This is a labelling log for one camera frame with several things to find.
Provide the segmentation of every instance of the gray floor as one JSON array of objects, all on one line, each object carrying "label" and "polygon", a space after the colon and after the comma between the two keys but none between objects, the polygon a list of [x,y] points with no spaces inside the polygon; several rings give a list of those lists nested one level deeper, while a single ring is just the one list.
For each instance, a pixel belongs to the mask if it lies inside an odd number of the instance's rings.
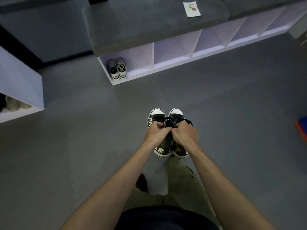
[{"label": "gray floor", "polygon": [[[0,229],[59,228],[138,148],[155,107],[180,108],[279,229],[305,229],[307,144],[293,123],[307,115],[306,62],[285,34],[114,87],[94,56],[40,71],[46,109],[0,125]],[[164,162],[144,167],[151,193],[167,193]]]}]

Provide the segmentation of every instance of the person's left hand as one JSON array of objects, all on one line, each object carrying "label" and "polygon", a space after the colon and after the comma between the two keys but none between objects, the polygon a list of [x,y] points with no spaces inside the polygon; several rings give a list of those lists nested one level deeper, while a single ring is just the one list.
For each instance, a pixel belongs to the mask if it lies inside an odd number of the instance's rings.
[{"label": "person's left hand", "polygon": [[162,126],[163,123],[154,121],[145,134],[143,144],[152,147],[152,150],[158,147],[159,144],[165,139],[166,135],[173,129],[172,127],[160,129],[159,127]]}]

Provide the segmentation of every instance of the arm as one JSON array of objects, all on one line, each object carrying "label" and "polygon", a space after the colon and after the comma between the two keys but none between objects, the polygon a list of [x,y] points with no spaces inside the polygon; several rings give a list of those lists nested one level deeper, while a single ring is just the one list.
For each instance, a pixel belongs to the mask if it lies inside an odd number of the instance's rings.
[{"label": "arm", "polygon": [[185,121],[172,130],[174,140],[189,152],[210,203],[224,230],[274,230],[270,222],[233,185],[198,145],[198,133]]},{"label": "arm", "polygon": [[153,122],[136,153],[65,221],[60,230],[114,229],[150,153],[172,130]]}]

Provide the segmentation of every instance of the pant leg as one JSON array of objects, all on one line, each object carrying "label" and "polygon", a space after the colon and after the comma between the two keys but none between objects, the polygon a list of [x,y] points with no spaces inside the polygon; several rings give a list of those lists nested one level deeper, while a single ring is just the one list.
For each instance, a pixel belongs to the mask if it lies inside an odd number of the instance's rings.
[{"label": "pant leg", "polygon": [[136,207],[157,206],[157,205],[162,205],[162,195],[160,194],[151,195],[148,194],[147,192],[140,191],[140,189],[138,188],[134,188],[125,204],[123,211],[127,211],[129,209],[133,209]]},{"label": "pant leg", "polygon": [[166,170],[169,192],[162,198],[163,205],[174,205],[201,214],[219,227],[207,193],[197,175],[176,157],[169,158]]}]

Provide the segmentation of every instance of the shoe rack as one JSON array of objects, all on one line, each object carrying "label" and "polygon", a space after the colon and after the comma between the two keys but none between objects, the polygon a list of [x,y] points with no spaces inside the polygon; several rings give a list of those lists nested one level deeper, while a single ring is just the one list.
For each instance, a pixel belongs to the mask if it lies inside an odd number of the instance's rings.
[{"label": "shoe rack", "polygon": [[[112,85],[286,33],[307,12],[307,1],[264,11],[199,31],[98,57]],[[125,80],[114,81],[109,59],[127,63]]]},{"label": "shoe rack", "polygon": [[0,93],[31,105],[17,111],[3,109],[0,123],[44,110],[41,76],[0,47]]}]

